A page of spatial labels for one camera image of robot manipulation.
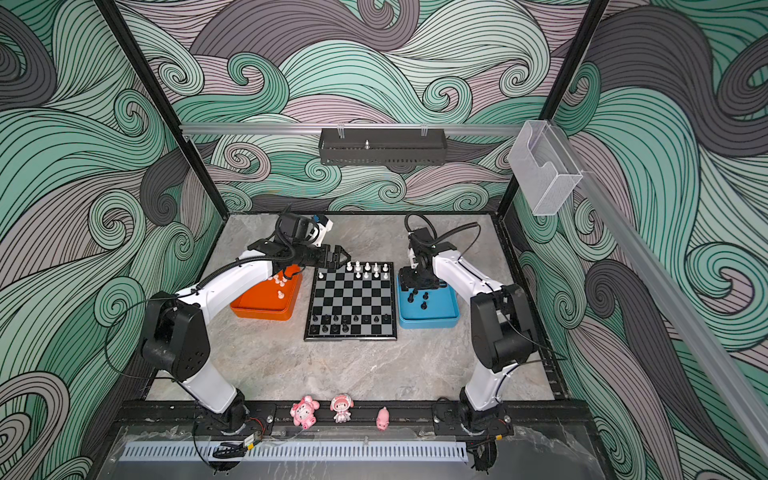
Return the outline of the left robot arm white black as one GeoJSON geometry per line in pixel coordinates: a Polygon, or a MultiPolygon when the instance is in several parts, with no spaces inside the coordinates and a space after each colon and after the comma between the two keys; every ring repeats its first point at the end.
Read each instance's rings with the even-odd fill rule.
{"type": "Polygon", "coordinates": [[[245,410],[242,393],[210,359],[210,322],[249,289],[289,266],[330,270],[350,261],[350,254],[341,246],[257,241],[193,286],[153,295],[145,308],[140,356],[153,368],[169,373],[208,412],[220,416],[240,413],[245,410]]]}

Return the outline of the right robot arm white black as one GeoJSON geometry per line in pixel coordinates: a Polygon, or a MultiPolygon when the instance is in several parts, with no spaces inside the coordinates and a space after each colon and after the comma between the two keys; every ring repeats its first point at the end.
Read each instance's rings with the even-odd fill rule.
{"type": "Polygon", "coordinates": [[[434,252],[411,247],[408,260],[409,265],[400,272],[403,284],[426,290],[444,283],[468,304],[476,365],[463,388],[461,402],[471,415],[496,408],[502,403],[505,380],[527,363],[538,347],[524,289],[491,278],[456,249],[434,252]]]}

